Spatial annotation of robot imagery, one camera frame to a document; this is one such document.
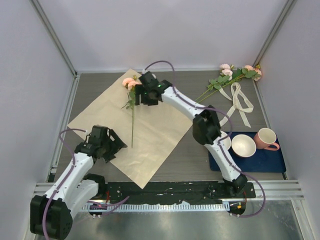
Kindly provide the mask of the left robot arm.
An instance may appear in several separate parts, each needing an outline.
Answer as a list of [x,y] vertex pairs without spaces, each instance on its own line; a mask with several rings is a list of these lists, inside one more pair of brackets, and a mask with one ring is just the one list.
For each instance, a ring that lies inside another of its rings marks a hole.
[[94,125],[84,141],[68,149],[71,160],[58,180],[44,195],[32,198],[30,231],[47,240],[64,240],[81,208],[92,198],[100,200],[106,195],[105,178],[88,171],[98,159],[109,162],[126,147],[113,129]]

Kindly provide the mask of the light pink fake flower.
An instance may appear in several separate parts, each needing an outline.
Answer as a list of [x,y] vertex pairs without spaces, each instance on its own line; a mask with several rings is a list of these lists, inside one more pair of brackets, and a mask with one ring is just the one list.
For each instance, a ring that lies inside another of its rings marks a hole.
[[209,79],[207,89],[195,100],[200,102],[207,94],[219,91],[233,79],[233,70],[235,66],[233,64],[221,64],[219,66],[219,76]]

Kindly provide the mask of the peach fake flower with buds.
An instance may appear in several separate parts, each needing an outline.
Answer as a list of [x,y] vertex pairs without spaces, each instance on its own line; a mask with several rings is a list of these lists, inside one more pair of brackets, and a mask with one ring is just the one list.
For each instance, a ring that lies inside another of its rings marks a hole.
[[[258,81],[258,80],[261,79],[262,75],[263,74],[262,74],[262,71],[261,71],[261,67],[259,65],[256,65],[255,67],[253,67],[251,65],[245,65],[245,66],[240,67],[240,68],[235,68],[234,67],[231,82],[228,83],[226,86],[224,86],[222,89],[224,89],[227,86],[231,86],[231,84],[233,84],[233,83],[238,83],[242,79],[252,79],[254,81]],[[205,100],[206,98],[208,98],[212,94],[213,93],[207,94],[203,99],[200,100],[200,102],[202,102],[203,100]]]

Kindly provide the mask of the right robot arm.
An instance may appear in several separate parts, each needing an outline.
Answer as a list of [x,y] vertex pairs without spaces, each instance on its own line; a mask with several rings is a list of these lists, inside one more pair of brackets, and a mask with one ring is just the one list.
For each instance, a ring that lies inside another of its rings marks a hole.
[[174,107],[192,121],[192,136],[209,151],[218,165],[226,183],[226,193],[233,198],[242,194],[248,179],[237,167],[223,143],[216,109],[196,103],[167,80],[158,81],[150,71],[144,70],[139,80],[144,87],[143,96]]

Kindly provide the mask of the orange beige wrapping paper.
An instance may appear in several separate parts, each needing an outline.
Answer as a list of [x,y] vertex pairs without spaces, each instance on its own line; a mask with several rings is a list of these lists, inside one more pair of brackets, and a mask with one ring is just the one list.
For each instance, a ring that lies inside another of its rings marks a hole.
[[127,147],[121,149],[111,163],[143,189],[190,129],[192,121],[162,102],[126,109],[128,90],[122,82],[133,76],[139,77],[140,73],[127,70],[68,127],[90,131],[99,125],[114,130]]

